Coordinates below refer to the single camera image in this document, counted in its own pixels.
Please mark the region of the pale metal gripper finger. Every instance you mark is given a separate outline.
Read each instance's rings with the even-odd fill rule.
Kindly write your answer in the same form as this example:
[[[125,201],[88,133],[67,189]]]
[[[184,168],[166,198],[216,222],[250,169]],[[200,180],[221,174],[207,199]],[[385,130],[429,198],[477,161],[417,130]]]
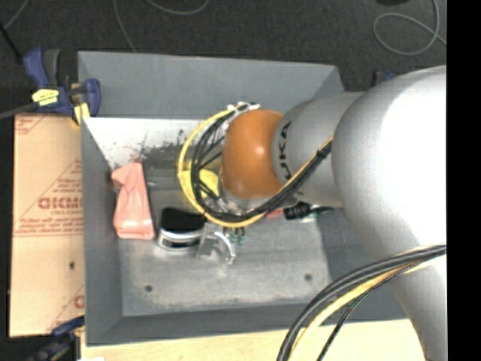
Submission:
[[[228,265],[232,265],[236,259],[236,246],[231,239],[225,235],[217,235],[219,250],[224,254],[225,261]]]
[[[199,241],[198,250],[196,256],[198,258],[211,256],[215,251],[217,244],[217,237],[214,233],[207,233],[201,236]]]

